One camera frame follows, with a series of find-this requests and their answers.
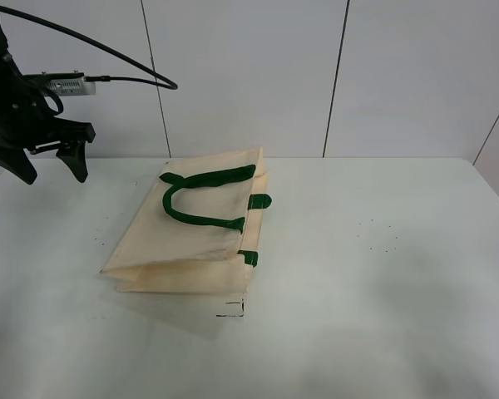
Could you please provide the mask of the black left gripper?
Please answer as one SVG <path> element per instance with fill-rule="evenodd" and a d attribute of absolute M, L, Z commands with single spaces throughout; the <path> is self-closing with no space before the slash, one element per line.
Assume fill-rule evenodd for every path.
<path fill-rule="evenodd" d="M 0 167 L 32 185 L 37 172 L 23 150 L 38 152 L 54 143 L 56 157 L 84 183 L 86 143 L 93 142 L 95 131 L 90 123 L 59 118 L 63 109 L 59 97 L 27 79 L 10 54 L 0 56 Z"/>

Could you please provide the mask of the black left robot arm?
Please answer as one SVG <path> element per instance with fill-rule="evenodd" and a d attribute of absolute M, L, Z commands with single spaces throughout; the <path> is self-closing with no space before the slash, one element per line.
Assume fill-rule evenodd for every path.
<path fill-rule="evenodd" d="M 0 23 L 0 167 L 30 185 L 37 171 L 27 155 L 55 150 L 77 181 L 85 182 L 85 147 L 95 131 L 90 123 L 61 119 L 63 111 L 46 78 L 20 72 Z"/>

